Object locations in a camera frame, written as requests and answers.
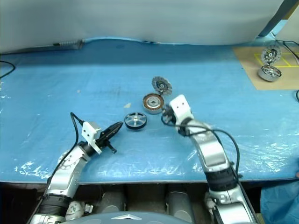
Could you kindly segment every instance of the gear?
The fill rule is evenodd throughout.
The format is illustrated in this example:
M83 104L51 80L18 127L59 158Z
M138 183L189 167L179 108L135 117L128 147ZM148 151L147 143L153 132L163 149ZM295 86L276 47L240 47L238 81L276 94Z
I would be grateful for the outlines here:
M152 80L154 89L161 95L170 95L172 93L172 86L167 79L156 76Z
M159 94L150 93L143 98L142 103L146 112L157 114L162 111L164 99Z
M281 50L276 45L270 45L262 51L262 62L270 65L277 62L281 57Z

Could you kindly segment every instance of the copper coil stator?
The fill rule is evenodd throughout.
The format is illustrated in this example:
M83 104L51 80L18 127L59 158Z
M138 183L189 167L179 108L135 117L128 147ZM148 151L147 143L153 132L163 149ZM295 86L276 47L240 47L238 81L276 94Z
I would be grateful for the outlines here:
M146 112L157 114L162 111L164 99L156 93L150 93L143 98L143 107Z

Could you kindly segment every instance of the metal pulley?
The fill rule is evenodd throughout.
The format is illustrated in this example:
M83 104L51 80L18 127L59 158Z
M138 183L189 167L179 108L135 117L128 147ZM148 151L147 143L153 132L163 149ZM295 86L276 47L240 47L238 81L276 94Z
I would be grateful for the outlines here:
M275 82L281 77L281 71L271 65L264 65L257 73L262 79L268 82Z
M147 117L140 112L129 113L124 122L127 128L138 130L146 126Z

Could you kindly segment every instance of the metal gear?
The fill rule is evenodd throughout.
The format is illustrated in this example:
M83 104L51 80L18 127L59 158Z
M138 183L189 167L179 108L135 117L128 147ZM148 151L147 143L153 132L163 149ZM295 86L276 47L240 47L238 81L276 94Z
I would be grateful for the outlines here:
M268 82L275 82L281 77L281 71L270 65L264 65L257 73L259 77Z
M172 93L172 86L166 78L156 76L151 83L154 89L161 95L170 95Z
M159 94L150 93L143 98L142 104L146 112L157 114L162 111L164 99Z
M277 62L281 58L281 50L276 45L270 45L262 51L262 62L270 65Z

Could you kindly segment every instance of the cardboard sheet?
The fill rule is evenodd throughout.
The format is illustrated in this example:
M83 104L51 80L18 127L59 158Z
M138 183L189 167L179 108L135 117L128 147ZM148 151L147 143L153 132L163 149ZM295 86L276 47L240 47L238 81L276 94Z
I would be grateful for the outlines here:
M294 56L281 47L282 57L274 67L282 72L282 76L276 82L267 82L261 79L257 71L263 66L261 53L265 46L262 47L234 47L233 50L240 60L247 76L252 84L258 90L295 90L299 89L299 64ZM291 49L299 55L299 47L292 46Z

